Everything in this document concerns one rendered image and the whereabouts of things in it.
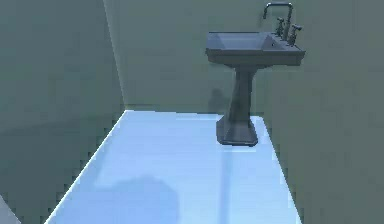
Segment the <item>grey sink faucet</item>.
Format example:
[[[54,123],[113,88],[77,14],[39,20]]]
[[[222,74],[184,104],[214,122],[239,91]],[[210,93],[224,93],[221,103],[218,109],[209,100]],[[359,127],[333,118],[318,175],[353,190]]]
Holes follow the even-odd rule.
[[[302,30],[302,26],[292,24],[293,4],[290,2],[269,2],[263,9],[263,19],[267,18],[268,9],[270,7],[287,7],[287,19],[278,17],[278,27],[275,30],[275,35],[280,37],[282,41],[286,41],[289,46],[294,46],[297,39],[297,31]]]

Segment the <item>grey pedestal sink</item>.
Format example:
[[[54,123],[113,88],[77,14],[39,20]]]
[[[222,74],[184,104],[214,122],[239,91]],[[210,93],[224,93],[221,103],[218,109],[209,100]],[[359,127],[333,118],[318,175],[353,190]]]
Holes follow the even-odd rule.
[[[210,31],[207,34],[205,54],[208,61],[235,70],[229,109],[216,122],[220,144],[252,147],[258,143],[250,115],[255,74],[272,66],[300,66],[305,53],[273,32]]]

